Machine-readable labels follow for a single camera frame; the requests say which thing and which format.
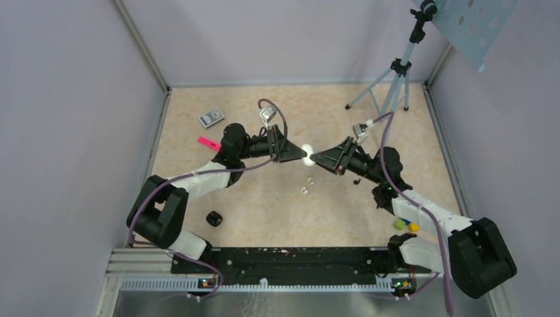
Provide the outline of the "white earbud charging case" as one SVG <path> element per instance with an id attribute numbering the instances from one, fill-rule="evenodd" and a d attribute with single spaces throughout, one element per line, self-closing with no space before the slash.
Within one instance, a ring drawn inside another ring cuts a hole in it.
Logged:
<path id="1" fill-rule="evenodd" d="M 316 163 L 310 158 L 311 155 L 314 154 L 314 149 L 312 148 L 312 145 L 305 143 L 301 146 L 301 149 L 306 153 L 306 156 L 301 158 L 303 164 L 307 167 L 314 166 Z"/>

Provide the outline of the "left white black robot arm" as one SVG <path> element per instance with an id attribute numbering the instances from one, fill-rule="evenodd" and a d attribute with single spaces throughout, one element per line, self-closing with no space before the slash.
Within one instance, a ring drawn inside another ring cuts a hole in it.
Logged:
<path id="1" fill-rule="evenodd" d="M 186 256 L 196 273 L 211 267 L 211 244 L 184 228 L 186 207 L 206 194 L 237 183 L 248 170 L 244 159 L 270 157 L 273 162 L 309 161 L 312 148 L 289 141 L 277 125 L 262 135 L 249 136 L 239 123 L 227 125 L 217 154 L 206 165 L 185 175 L 166 179 L 152 175 L 144 183 L 126 221 L 154 246 Z"/>

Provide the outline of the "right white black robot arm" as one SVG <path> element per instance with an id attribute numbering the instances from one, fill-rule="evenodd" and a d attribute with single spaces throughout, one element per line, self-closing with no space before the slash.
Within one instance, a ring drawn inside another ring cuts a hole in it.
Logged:
<path id="1" fill-rule="evenodd" d="M 376 206 L 411 221 L 433 235 L 430 242 L 415 234 L 395 236 L 387 254 L 389 267 L 405 272 L 418 265 L 442 273 L 467 296 L 478 299 L 513 278 L 518 268 L 497 224 L 451 212 L 423 197 L 401 177 L 403 164 L 393 147 L 382 147 L 374 156 L 365 153 L 353 138 L 307 158 L 336 175 L 352 172 L 374 182 Z"/>

